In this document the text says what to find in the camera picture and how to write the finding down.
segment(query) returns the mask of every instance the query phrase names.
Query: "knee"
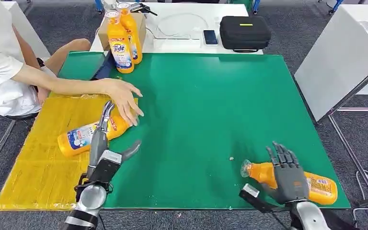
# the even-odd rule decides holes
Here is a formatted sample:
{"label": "knee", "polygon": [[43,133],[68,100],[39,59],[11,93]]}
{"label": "knee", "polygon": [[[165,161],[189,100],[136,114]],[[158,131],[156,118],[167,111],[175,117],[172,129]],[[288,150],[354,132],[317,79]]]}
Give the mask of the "knee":
{"label": "knee", "polygon": [[88,51],[91,48],[91,42],[85,38],[75,39],[71,43],[78,51]]}

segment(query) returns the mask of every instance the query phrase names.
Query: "orange detergent bottle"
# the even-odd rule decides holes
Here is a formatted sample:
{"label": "orange detergent bottle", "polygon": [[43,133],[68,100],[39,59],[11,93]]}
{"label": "orange detergent bottle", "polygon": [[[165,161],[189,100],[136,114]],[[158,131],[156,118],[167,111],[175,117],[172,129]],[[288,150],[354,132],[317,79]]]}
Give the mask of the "orange detergent bottle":
{"label": "orange detergent bottle", "polygon": [[120,23],[120,14],[117,11],[108,11],[108,40],[116,69],[121,73],[131,73],[135,69],[132,62],[130,43],[125,28]]}
{"label": "orange detergent bottle", "polygon": [[[274,176],[274,168],[271,162],[250,163],[245,160],[241,167],[242,177],[251,177],[259,183],[267,184],[272,189],[277,189],[277,182]],[[318,176],[310,172],[304,172],[307,178],[309,194],[308,199],[320,205],[331,205],[338,198],[336,183],[326,177]]]}
{"label": "orange detergent bottle", "polygon": [[[130,111],[133,115],[137,116],[133,109],[130,109]],[[99,121],[73,129],[58,136],[57,142],[61,152],[66,157],[71,157],[88,151],[98,122]],[[117,138],[128,128],[130,128],[130,125],[120,116],[119,113],[116,113],[109,118],[106,137],[108,140]]]}
{"label": "orange detergent bottle", "polygon": [[117,8],[121,13],[121,24],[126,29],[127,37],[130,42],[130,51],[133,63],[139,64],[142,61],[142,46],[140,44],[138,26],[135,19],[130,14],[130,4],[122,2],[117,4]]}

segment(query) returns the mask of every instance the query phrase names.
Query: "yellow plastic sheet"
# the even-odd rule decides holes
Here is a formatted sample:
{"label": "yellow plastic sheet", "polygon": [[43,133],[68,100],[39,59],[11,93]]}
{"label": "yellow plastic sheet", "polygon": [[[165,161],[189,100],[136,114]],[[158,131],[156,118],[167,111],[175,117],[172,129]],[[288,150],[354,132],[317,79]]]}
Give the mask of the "yellow plastic sheet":
{"label": "yellow plastic sheet", "polygon": [[107,100],[103,95],[51,95],[46,99],[0,192],[0,210],[69,210],[75,206],[73,188],[87,169],[89,155],[63,156],[57,137],[99,120]]}

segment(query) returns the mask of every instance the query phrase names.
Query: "human hand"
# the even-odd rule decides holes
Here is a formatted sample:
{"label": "human hand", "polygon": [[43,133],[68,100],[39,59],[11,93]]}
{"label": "human hand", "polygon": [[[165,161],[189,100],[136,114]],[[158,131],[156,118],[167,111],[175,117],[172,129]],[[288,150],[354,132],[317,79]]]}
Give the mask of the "human hand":
{"label": "human hand", "polygon": [[46,100],[46,98],[50,94],[50,90],[47,90],[47,89],[42,88],[42,87],[37,87],[37,89],[38,89],[37,99],[39,100],[39,103],[41,105],[43,105],[43,102]]}
{"label": "human hand", "polygon": [[279,145],[274,141],[273,145],[276,149],[276,154],[273,154],[270,147],[266,147],[266,150],[273,163],[277,189],[270,189],[265,184],[263,184],[263,188],[279,204],[308,199],[307,178],[299,165],[296,155],[284,147],[284,145]]}
{"label": "human hand", "polygon": [[111,78],[102,79],[104,82],[104,93],[112,98],[116,106],[118,107],[119,113],[121,117],[129,124],[129,125],[138,125],[138,121],[136,116],[133,116],[130,108],[139,115],[144,116],[142,110],[135,103],[132,92],[134,92],[137,96],[142,97],[142,93],[139,89],[137,89],[132,84]]}

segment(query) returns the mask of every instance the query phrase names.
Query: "blue table leg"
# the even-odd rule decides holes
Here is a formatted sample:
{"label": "blue table leg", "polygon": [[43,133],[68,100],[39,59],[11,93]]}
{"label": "blue table leg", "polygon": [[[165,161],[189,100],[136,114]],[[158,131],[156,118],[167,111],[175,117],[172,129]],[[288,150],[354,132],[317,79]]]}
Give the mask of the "blue table leg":
{"label": "blue table leg", "polygon": [[101,0],[95,0],[95,5],[96,5],[96,10],[98,12],[102,12],[104,10],[104,8],[102,7]]}
{"label": "blue table leg", "polygon": [[255,0],[253,5],[253,14],[257,14],[259,12],[259,4],[260,0]]}
{"label": "blue table leg", "polygon": [[336,0],[336,4],[333,6],[332,10],[328,11],[329,15],[332,15],[333,13],[335,13],[335,11],[338,9],[339,5],[342,4],[344,0]]}
{"label": "blue table leg", "polygon": [[338,9],[339,5],[342,4],[343,1],[344,0],[337,0],[336,1],[336,4],[332,8],[334,12]]}

